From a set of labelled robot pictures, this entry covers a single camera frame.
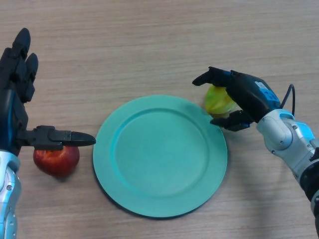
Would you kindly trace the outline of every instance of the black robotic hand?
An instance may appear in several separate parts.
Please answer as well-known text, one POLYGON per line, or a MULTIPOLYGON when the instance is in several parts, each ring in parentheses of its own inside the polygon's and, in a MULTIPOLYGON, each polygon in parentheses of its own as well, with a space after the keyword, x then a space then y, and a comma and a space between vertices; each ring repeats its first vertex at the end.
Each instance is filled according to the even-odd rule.
POLYGON ((24 28, 0 59, 0 150, 18 156, 22 146, 62 150, 64 145, 95 144, 95 138, 89 134, 59 131, 53 126, 26 130, 28 115, 24 104, 32 99, 38 69, 37 55, 32 53, 27 58, 30 43, 30 33, 24 28))
POLYGON ((281 107, 278 97, 264 80, 244 73, 209 67, 192 83, 226 88, 229 97, 242 110, 232 112, 228 118, 214 118, 211 123, 231 131, 248 128, 252 122, 259 122, 264 115, 281 107))

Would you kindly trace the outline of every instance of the silver robotic arm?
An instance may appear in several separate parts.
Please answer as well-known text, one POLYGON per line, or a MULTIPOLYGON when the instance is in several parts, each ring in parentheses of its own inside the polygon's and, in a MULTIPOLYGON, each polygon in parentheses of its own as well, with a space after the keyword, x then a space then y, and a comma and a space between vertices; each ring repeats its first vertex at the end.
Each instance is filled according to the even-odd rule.
POLYGON ((228 118, 214 118, 211 123, 231 131, 257 123, 266 148, 290 168, 310 201, 319 237, 319 140, 306 123, 295 119, 294 86, 290 85, 280 103, 265 81, 251 75, 209 67, 208 72, 193 81, 196 86, 205 83, 225 87, 227 94, 242 108, 228 118), (283 106, 291 89, 293 109, 289 112, 283 106))

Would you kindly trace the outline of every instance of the teal plate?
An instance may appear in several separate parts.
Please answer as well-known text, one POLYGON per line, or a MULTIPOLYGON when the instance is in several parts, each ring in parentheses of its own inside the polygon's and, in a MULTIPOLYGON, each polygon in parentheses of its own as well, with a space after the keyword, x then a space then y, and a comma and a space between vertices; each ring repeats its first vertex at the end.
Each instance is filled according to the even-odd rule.
POLYGON ((182 98, 137 98, 102 124, 93 150, 100 186, 138 215, 171 218, 204 204, 220 186, 227 146, 211 116, 182 98))

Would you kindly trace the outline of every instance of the green plate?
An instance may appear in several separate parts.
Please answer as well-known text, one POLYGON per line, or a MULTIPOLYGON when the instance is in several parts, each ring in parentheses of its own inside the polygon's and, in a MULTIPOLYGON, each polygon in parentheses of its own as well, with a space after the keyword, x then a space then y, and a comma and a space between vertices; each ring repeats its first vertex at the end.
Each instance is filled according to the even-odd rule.
POLYGON ((124 209, 152 218, 189 213, 220 186, 227 147, 211 116, 185 99, 135 99, 102 124, 93 166, 105 193, 124 209))

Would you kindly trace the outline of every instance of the wooden table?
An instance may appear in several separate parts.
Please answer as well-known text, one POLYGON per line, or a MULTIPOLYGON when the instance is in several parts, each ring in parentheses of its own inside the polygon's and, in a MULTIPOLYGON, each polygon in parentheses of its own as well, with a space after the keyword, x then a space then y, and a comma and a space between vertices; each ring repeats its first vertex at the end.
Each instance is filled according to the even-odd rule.
MULTIPOLYGON (((208 66, 266 80, 282 100, 290 83, 296 117, 319 133, 317 0, 2 0, 0 47, 31 32, 39 58, 26 105, 40 124, 96 135, 120 105, 150 94, 201 104, 191 81, 208 66)), ((290 109, 291 100, 287 102, 290 109)), ((255 126, 225 131, 230 157, 222 187, 203 207, 171 221, 129 215, 111 204, 92 172, 92 147, 61 182, 20 154, 20 239, 316 238, 310 203, 255 126)))

